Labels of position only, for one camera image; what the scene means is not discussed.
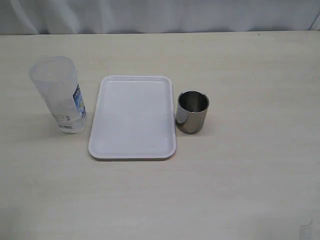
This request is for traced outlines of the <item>stainless steel cup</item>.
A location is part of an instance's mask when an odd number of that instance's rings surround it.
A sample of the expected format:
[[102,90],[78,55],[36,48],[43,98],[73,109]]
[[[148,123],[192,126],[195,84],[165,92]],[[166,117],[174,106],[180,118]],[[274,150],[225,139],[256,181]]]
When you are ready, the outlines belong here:
[[185,134],[200,132],[210,105],[209,98],[197,90],[183,91],[177,99],[175,123]]

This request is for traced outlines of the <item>clear plastic cup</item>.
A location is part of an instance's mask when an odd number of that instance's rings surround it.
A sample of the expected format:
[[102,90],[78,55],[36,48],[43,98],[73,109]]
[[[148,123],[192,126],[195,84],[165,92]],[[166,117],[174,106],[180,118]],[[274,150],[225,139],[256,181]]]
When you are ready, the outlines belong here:
[[62,132],[74,134],[84,130],[87,111],[71,59],[42,57],[30,68],[29,77]]

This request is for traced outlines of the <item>white plastic tray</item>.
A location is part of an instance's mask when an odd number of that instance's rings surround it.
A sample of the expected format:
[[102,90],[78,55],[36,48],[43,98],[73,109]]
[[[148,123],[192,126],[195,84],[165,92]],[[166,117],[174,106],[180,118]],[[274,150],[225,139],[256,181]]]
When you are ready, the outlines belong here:
[[177,148],[173,86],[159,75],[100,82],[88,142],[99,160],[167,159]]

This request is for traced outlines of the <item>white backdrop curtain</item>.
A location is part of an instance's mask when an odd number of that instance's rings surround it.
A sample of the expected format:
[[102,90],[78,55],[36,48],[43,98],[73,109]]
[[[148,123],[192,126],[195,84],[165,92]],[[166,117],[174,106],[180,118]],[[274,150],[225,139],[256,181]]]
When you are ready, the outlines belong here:
[[303,31],[317,0],[3,0],[2,35]]

